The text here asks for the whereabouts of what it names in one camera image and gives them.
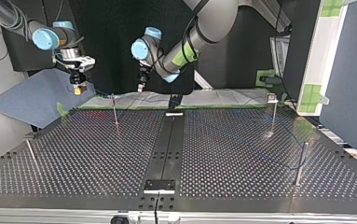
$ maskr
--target gray fabric sheet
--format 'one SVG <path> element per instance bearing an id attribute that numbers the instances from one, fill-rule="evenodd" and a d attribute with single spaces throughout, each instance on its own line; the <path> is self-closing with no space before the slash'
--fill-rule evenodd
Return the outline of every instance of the gray fabric sheet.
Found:
<path id="1" fill-rule="evenodd" d="M 45 128 L 61 116 L 58 103 L 68 111 L 94 96 L 93 85 L 87 85 L 88 90 L 76 96 L 67 73 L 58 69 L 43 70 L 2 93 L 0 113 Z"/>
<path id="2" fill-rule="evenodd" d="M 184 96 L 182 106 L 202 105 L 262 105 L 265 103 L 265 95 L 268 91 L 256 90 L 215 90 L 193 91 Z M 132 92 L 117 95 L 116 107 L 135 109 L 138 107 L 167 107 L 170 95 L 161 95 L 154 92 Z M 81 108 L 111 107 L 112 101 L 101 96 L 95 96 L 84 103 Z"/>

